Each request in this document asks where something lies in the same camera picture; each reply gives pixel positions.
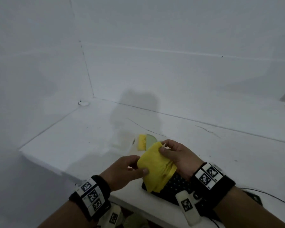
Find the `hand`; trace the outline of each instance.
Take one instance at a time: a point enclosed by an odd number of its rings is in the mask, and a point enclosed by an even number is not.
[[[140,156],[137,155],[121,157],[99,176],[109,184],[111,191],[120,190],[130,181],[144,177],[149,173],[147,168],[137,168],[139,158]]]
[[[190,180],[194,172],[204,163],[195,153],[189,150],[183,144],[180,144],[173,140],[165,140],[161,142],[170,147],[166,149],[161,147],[159,152],[169,158],[177,167],[177,172],[186,180]]]

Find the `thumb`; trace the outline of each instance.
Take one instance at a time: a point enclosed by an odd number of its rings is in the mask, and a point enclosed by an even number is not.
[[[148,175],[148,173],[149,173],[149,170],[147,168],[128,171],[128,174],[129,174],[131,181],[135,180],[135,179],[139,179],[141,177],[144,177],[144,176]]]
[[[176,162],[177,161],[177,155],[178,153],[175,151],[172,151],[170,149],[166,149],[164,147],[159,148],[159,152],[165,156],[166,158],[169,158],[171,161]]]

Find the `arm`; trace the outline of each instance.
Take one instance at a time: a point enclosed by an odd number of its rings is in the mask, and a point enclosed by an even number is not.
[[[177,166],[177,172],[186,180],[204,163],[184,145],[165,140],[162,144],[170,149],[160,148],[160,153],[169,158]],[[257,204],[242,190],[233,187],[214,208],[223,224],[231,227],[285,227],[285,223]]]
[[[226,228],[280,227],[285,223],[257,204],[247,194],[233,187],[214,208]]]
[[[130,181],[148,174],[148,169],[137,168],[137,161],[139,158],[140,156],[137,155],[121,157],[99,176],[108,183],[111,191],[122,189]],[[95,221],[87,221],[86,217],[75,203],[67,201],[38,226],[38,228],[92,228],[96,225],[97,222]]]

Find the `white wall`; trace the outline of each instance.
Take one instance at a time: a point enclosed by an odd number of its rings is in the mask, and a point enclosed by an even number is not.
[[[285,0],[72,2],[95,97],[285,141]]]
[[[0,0],[0,227],[36,227],[73,184],[17,149],[93,97],[69,0]]]

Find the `black wristband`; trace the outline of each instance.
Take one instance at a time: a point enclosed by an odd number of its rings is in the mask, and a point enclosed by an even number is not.
[[[190,182],[196,188],[196,193],[202,197],[202,204],[213,209],[235,185],[235,182],[224,175],[218,167],[204,163],[193,174]]]
[[[77,204],[88,221],[98,221],[111,207],[108,201],[110,193],[108,183],[94,175],[79,185],[69,200]]]

